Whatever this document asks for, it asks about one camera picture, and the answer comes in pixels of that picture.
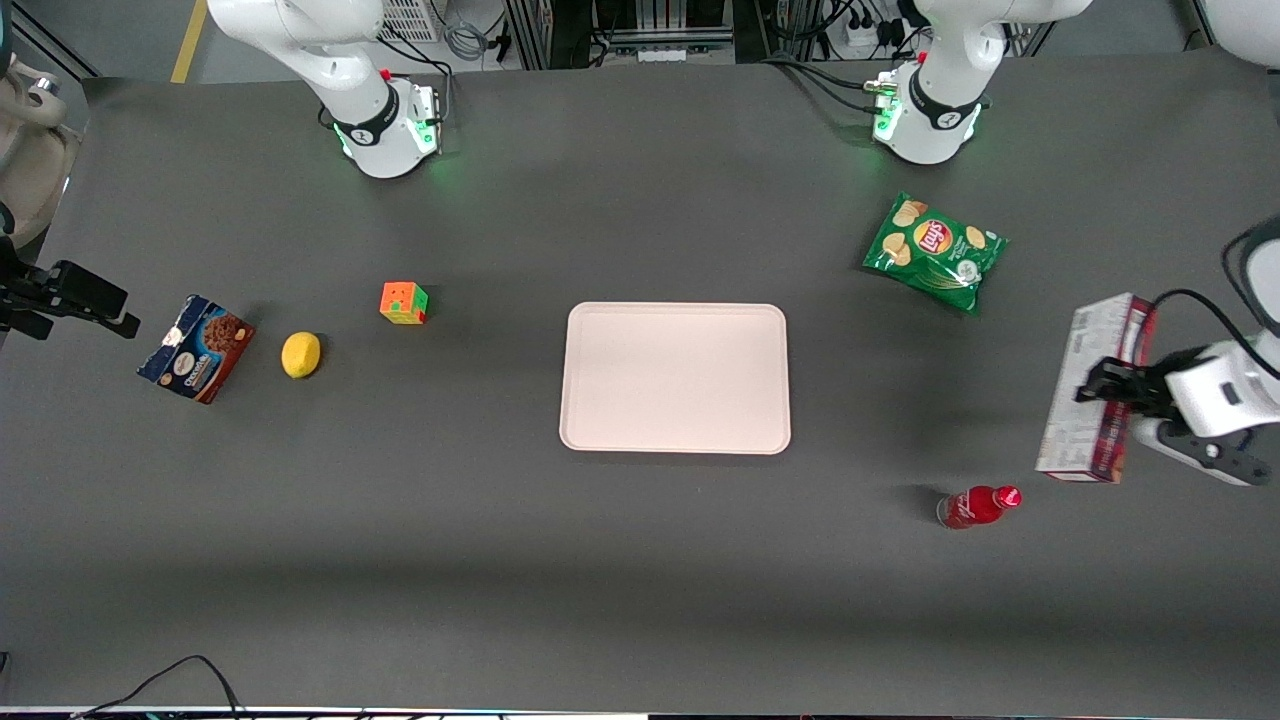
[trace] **yellow floor line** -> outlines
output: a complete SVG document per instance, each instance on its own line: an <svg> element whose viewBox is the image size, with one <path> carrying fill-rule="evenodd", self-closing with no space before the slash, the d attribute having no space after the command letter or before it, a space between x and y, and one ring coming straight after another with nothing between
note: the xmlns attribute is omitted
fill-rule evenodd
<svg viewBox="0 0 1280 720"><path fill-rule="evenodd" d="M195 6L191 8L187 33L182 36L182 47L178 49L178 59L173 63L173 74L169 76L169 82L187 82L191 60L196 56L196 45L200 45L200 32L205 29L206 15L209 15L209 5L205 4L205 0L196 0Z"/></svg>

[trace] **lay's chip bag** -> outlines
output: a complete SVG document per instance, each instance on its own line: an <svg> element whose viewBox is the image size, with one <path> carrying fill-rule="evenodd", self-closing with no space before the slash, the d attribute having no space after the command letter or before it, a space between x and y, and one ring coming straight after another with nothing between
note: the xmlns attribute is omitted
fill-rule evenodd
<svg viewBox="0 0 1280 720"><path fill-rule="evenodd" d="M900 192L863 265L977 315L978 286L1006 245Z"/></svg>

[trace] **lemon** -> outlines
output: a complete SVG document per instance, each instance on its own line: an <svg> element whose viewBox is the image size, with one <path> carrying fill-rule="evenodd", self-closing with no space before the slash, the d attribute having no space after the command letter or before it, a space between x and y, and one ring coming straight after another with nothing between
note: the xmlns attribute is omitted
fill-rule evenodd
<svg viewBox="0 0 1280 720"><path fill-rule="evenodd" d="M291 378L305 378L320 364L320 338L311 333L293 333L280 350L280 365Z"/></svg>

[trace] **pink tray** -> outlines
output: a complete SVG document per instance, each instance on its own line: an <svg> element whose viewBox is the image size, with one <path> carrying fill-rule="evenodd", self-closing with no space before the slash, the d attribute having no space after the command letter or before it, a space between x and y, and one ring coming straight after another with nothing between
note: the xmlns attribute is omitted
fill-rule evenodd
<svg viewBox="0 0 1280 720"><path fill-rule="evenodd" d="M561 441L580 451L782 452L786 316L773 305L579 305L564 343Z"/></svg>

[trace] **rubik's cube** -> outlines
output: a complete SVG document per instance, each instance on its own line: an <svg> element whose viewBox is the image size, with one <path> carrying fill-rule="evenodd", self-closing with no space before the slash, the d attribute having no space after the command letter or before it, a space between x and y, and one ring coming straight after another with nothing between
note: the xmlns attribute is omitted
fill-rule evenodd
<svg viewBox="0 0 1280 720"><path fill-rule="evenodd" d="M426 322L426 291L411 282L385 283L379 310L397 325L421 325Z"/></svg>

